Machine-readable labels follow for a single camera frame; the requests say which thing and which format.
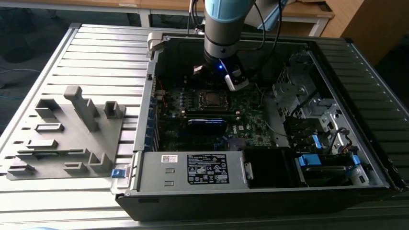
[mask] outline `black cable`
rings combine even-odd
[[[195,3],[195,17],[196,17],[196,21],[198,21],[198,24],[199,24],[198,2],[199,2],[199,0],[198,0],[196,3]]]
[[[190,12],[190,17],[188,17],[188,34],[190,34],[190,27],[191,27],[191,12]]]
[[[6,69],[6,70],[13,71],[13,69],[9,69],[9,68],[6,68],[6,67],[3,67],[3,66],[0,66],[0,69]]]
[[[328,152],[327,152],[327,154],[331,154],[332,147],[334,147],[334,144],[335,144],[335,140],[338,139],[338,135],[339,135],[339,133],[343,132],[344,130],[347,131],[347,128],[340,127],[340,128],[338,129],[338,131],[335,131],[335,134],[334,134],[334,136],[332,136],[332,138],[331,138],[331,145],[330,145],[330,147],[328,147]]]
[[[270,58],[275,54],[275,49],[276,49],[276,46],[278,46],[278,41],[279,41],[279,36],[280,36],[280,31],[282,31],[282,22],[283,22],[283,3],[282,3],[282,0],[279,0],[279,15],[280,15],[280,17],[279,17],[279,29],[278,29],[278,35],[276,35],[276,40],[275,40],[274,48],[271,49],[270,55],[264,59],[264,62],[262,62],[259,68],[256,69],[256,72],[262,71],[263,66],[267,64]]]
[[[196,17],[195,17],[195,5],[196,5],[196,3],[198,3],[198,0],[194,0],[194,3],[191,5],[191,17],[192,17],[192,21],[195,23],[195,27],[199,26],[199,23],[198,23]]]
[[[298,105],[298,107],[295,108],[295,110],[291,113],[291,117],[295,115],[296,111],[304,107],[304,105],[314,99],[315,95],[319,93],[319,90],[316,89],[312,94],[308,95],[308,97],[306,98],[306,100],[302,102],[302,104]]]
[[[263,42],[262,42],[262,45],[258,47],[256,50],[260,50],[264,46],[264,43],[267,42],[267,26],[264,24],[264,18],[263,18],[263,15],[262,15],[262,12],[260,12],[260,9],[259,9],[259,6],[255,2],[255,7],[256,7],[256,10],[259,12],[259,15],[260,15],[260,19],[262,19],[262,24],[263,24]]]

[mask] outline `blue tab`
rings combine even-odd
[[[322,145],[322,143],[320,143],[319,136],[318,136],[318,135],[314,135],[314,139],[315,139],[315,145],[318,146],[318,149],[322,149],[322,148],[323,148],[323,145]]]
[[[299,157],[300,166],[320,166],[322,160],[318,154],[304,154]]]
[[[358,155],[352,155],[352,161],[354,161],[354,164],[355,164],[355,165],[362,164],[362,160],[360,160],[360,158],[359,158]]]
[[[114,169],[113,170],[113,174],[111,174],[113,178],[126,178],[126,169]]]

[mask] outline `green circuit board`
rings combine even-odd
[[[260,105],[262,94],[258,89],[248,87],[240,92],[227,90],[203,90],[167,87],[160,90],[158,97],[162,102],[159,129],[162,151],[230,151],[231,143],[240,141],[240,145],[271,146],[271,134],[264,120]],[[204,95],[224,100],[219,106],[211,107],[204,101]],[[198,119],[224,119],[227,128],[223,134],[192,135],[183,129],[187,114],[183,111],[202,112]]]

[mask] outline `warning symbols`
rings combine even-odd
[[[230,172],[226,154],[188,155],[188,183],[230,183]]]
[[[190,167],[190,174],[196,174],[196,167]]]

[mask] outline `cable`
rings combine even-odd
[[[280,136],[288,137],[288,135],[284,135],[284,134],[279,133],[279,132],[270,126],[270,124],[268,124],[267,121],[266,121],[266,124],[267,124],[270,130],[274,131],[274,133],[279,134]]]
[[[196,21],[198,21],[198,24],[199,24],[198,2],[199,2],[199,0],[196,0],[196,3],[195,3],[195,17],[196,17]]]
[[[263,15],[262,15],[262,12],[260,12],[260,9],[259,9],[259,6],[255,2],[255,7],[256,7],[256,10],[259,12],[259,15],[260,15],[260,19],[262,19],[262,24],[263,24],[263,42],[262,42],[262,45],[258,47],[256,50],[260,50],[267,42],[267,26],[264,24],[264,18],[263,18]]]
[[[195,17],[195,5],[198,3],[198,0],[194,0],[194,3],[191,5],[191,17],[192,17],[192,20],[194,20],[194,23],[195,23],[195,27],[199,26],[199,23],[196,21],[196,17]]]
[[[192,0],[191,0],[191,5],[190,5],[190,17],[188,17],[188,34],[190,34],[190,27],[191,27],[191,14],[192,14]]]
[[[3,99],[23,99],[23,98],[26,98],[26,97],[5,97],[5,96],[0,96],[0,98],[3,98]]]
[[[278,29],[278,35],[276,35],[276,40],[275,40],[275,44],[274,44],[274,48],[271,49],[271,52],[267,56],[267,58],[264,59],[264,62],[262,62],[260,66],[258,67],[258,71],[262,71],[264,65],[267,64],[270,58],[274,56],[275,54],[275,50],[276,50],[276,46],[278,46],[278,41],[279,41],[279,36],[280,36],[280,31],[282,31],[282,22],[283,22],[283,3],[282,0],[279,0],[279,29]]]
[[[295,110],[291,113],[291,117],[295,115],[296,111],[304,107],[304,105],[312,100],[312,98],[315,97],[315,95],[319,93],[319,90],[316,89],[312,94],[310,94],[310,96],[306,98],[304,102],[302,102],[302,104],[298,105],[298,107],[295,108]]]
[[[338,139],[338,135],[339,135],[339,133],[340,133],[342,131],[344,131],[344,130],[348,131],[347,128],[340,127],[340,128],[338,129],[338,131],[335,131],[335,134],[334,134],[334,136],[332,136],[332,138],[331,138],[331,145],[330,145],[330,147],[328,147],[328,152],[327,152],[327,154],[331,154],[332,147],[334,147],[334,144],[335,144],[335,140]]]
[[[258,83],[255,84],[255,86],[256,86],[256,88],[258,88],[259,92],[263,94],[263,92],[262,92],[262,90],[260,90],[260,88],[259,88]]]
[[[0,72],[0,74],[5,74],[5,73],[9,73],[11,71],[33,71],[33,72],[37,72],[37,73],[42,73],[41,71],[38,71],[37,69],[9,69],[9,68],[5,68],[0,66],[0,69],[6,69],[7,71],[5,72]]]
[[[344,153],[344,151],[352,146],[352,140],[350,139],[348,134],[346,134],[346,139],[348,140],[348,144],[342,149],[340,153]]]
[[[191,12],[190,12],[190,17],[188,17],[188,34],[190,34],[190,27],[191,27]]]
[[[38,71],[35,69],[13,69],[13,70],[7,70],[7,71],[0,72],[0,74],[9,73],[9,72],[13,72],[13,71],[33,71],[33,72],[37,72],[37,73],[42,73],[41,71]]]

